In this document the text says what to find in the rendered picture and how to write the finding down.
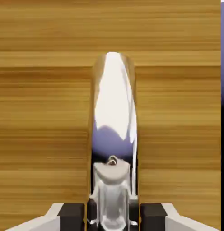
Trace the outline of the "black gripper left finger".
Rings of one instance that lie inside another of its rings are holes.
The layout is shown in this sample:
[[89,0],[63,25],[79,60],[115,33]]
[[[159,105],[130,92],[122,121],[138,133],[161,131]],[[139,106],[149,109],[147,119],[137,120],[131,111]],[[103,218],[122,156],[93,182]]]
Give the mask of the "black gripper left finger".
[[5,231],[84,231],[83,203],[53,203],[43,216]]

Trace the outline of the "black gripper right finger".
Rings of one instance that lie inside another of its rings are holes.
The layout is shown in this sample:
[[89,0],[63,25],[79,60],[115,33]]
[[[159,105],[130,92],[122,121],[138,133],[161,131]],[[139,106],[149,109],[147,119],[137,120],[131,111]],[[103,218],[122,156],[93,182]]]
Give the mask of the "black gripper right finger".
[[140,231],[219,231],[181,216],[172,203],[142,203]]

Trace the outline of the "curved silver metal handle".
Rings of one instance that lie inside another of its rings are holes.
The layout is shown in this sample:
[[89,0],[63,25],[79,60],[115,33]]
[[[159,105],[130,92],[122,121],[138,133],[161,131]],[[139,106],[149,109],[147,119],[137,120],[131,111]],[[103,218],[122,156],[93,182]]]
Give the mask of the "curved silver metal handle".
[[138,126],[135,67],[110,51],[93,65],[86,231],[138,231]]

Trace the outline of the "light wooden cabinet door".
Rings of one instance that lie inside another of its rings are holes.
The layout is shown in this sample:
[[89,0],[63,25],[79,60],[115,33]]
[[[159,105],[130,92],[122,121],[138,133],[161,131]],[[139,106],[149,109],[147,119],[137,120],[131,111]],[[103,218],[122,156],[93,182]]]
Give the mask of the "light wooden cabinet door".
[[[220,229],[220,68],[135,71],[140,201]],[[86,200],[90,75],[0,68],[0,231]]]

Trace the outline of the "light wooden cabinet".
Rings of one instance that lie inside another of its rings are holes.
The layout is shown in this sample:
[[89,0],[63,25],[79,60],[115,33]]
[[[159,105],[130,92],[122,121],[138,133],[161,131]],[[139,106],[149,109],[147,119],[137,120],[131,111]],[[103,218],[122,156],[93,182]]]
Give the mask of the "light wooden cabinet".
[[0,0],[1,69],[91,69],[110,51],[220,68],[220,0]]

